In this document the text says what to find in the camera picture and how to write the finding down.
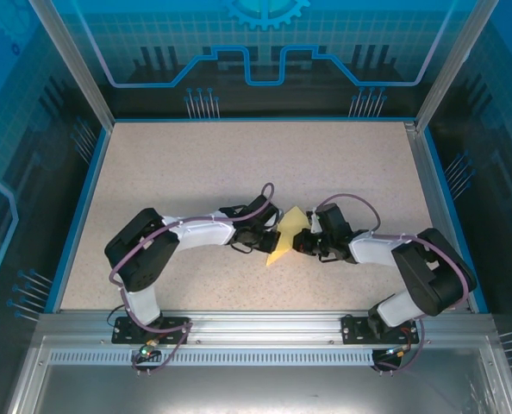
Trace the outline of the aluminium mounting beam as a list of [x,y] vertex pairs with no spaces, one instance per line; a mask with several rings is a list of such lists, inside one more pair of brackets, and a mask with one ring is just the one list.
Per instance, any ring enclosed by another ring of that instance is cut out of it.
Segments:
[[[363,311],[165,311],[165,317],[188,317],[191,348],[340,348],[340,319]],[[111,328],[106,311],[69,310],[44,314],[36,325],[34,347],[108,348]],[[479,348],[500,340],[493,317],[448,311],[424,320],[424,343],[430,348]]]

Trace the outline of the blue table edge strip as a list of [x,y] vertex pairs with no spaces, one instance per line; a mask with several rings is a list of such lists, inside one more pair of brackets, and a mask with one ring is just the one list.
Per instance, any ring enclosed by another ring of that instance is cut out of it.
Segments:
[[67,281],[70,277],[72,265],[78,251],[78,244],[80,242],[85,221],[91,206],[91,201],[97,187],[97,181],[102,169],[110,137],[111,132],[103,129],[97,140],[97,144],[85,176],[82,191],[79,195],[78,204],[66,237],[62,255],[59,259],[59,264],[53,278],[53,284],[45,304],[44,313],[46,314],[58,313],[60,310],[62,298],[64,297]]
[[[433,141],[433,143],[434,143],[434,138],[433,138],[433,136],[432,136],[431,132],[429,131],[429,128],[426,128],[426,129],[424,130],[424,132],[427,132],[427,133],[429,134],[429,137],[432,139],[432,141]],[[442,164],[441,164],[441,166],[442,166],[442,169],[444,170],[444,175],[445,175],[445,178],[446,178],[445,168],[443,167],[443,165],[442,165]],[[459,218],[459,214],[458,214],[458,212],[457,212],[457,210],[456,210],[455,198],[454,198],[454,195],[453,195],[452,193],[451,193],[451,197],[452,197],[452,199],[453,199],[453,203],[454,203],[454,206],[455,206],[455,211],[456,211],[457,216],[458,216],[458,218]],[[464,234],[463,228],[462,228],[462,233],[463,233],[463,235],[464,235],[464,239],[465,239],[465,241],[466,241],[466,246],[468,247],[468,252],[469,252],[469,254],[470,254],[470,256],[471,256],[471,251],[470,251],[470,249],[469,249],[468,242],[467,242],[467,240],[466,240],[466,238],[465,238],[465,234]],[[473,262],[472,257],[471,257],[471,260],[472,260],[472,263],[473,263],[473,266],[474,266],[474,272],[476,273],[476,274],[474,274],[474,275],[475,275],[475,276],[476,276],[476,278],[477,278],[477,287],[476,287],[476,289],[475,289],[475,290],[470,294],[470,299],[469,299],[470,307],[471,307],[471,309],[472,309],[473,311],[475,311],[476,313],[486,314],[486,313],[489,313],[489,312],[490,312],[490,309],[489,309],[488,305],[486,304],[486,300],[485,300],[485,297],[484,297],[484,293],[483,293],[483,290],[482,290],[482,286],[481,286],[481,283],[480,283],[479,277],[478,277],[478,275],[477,275],[477,270],[476,270],[476,267],[475,267],[475,265],[474,265],[474,262]]]

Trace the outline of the grey metal tray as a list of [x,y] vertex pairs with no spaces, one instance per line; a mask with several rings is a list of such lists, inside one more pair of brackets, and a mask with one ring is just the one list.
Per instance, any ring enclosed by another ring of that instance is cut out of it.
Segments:
[[512,414],[500,348],[425,349],[391,367],[54,366],[29,352],[3,414]]

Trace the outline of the blue grid print panel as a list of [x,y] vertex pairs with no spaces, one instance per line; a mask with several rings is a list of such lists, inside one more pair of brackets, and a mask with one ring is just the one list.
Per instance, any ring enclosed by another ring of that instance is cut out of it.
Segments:
[[512,374],[512,0],[499,0],[428,128]]
[[0,0],[0,414],[103,136],[29,0]]

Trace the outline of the blue gear print panel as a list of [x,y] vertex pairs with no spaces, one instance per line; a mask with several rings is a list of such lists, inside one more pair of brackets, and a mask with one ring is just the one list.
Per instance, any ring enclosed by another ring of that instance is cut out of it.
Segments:
[[408,118],[476,0],[52,0],[118,119]]

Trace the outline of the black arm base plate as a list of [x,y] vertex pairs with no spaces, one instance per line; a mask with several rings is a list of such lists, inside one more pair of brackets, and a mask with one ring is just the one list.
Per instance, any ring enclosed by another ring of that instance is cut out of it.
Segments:
[[345,315],[340,320],[340,333],[345,345],[403,345],[419,344],[415,321],[389,327],[376,317]]
[[[153,329],[173,329],[190,322],[188,317],[159,317],[150,327]],[[170,333],[153,333],[140,328],[130,317],[118,317],[115,320],[114,332],[111,337],[113,344],[143,344],[157,340],[159,344],[177,344],[184,332],[174,330]]]

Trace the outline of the aluminium table rail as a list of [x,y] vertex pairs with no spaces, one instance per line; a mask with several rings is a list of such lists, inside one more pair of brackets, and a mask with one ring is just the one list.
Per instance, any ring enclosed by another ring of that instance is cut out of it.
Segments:
[[403,124],[432,224],[476,274],[434,143],[427,132],[418,132],[413,122]]

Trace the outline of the aluminium frame post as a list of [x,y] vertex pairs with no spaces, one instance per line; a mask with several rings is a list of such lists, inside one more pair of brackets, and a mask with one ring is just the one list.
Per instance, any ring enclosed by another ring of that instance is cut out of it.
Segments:
[[28,2],[94,111],[97,120],[107,132],[111,133],[116,120],[53,2],[51,0],[28,0]]
[[459,73],[460,68],[468,59],[478,37],[489,21],[499,0],[477,0],[468,16],[464,27],[453,44],[451,52],[441,68],[415,118],[415,132],[423,135],[424,130],[432,120],[434,113],[440,107],[445,95]]

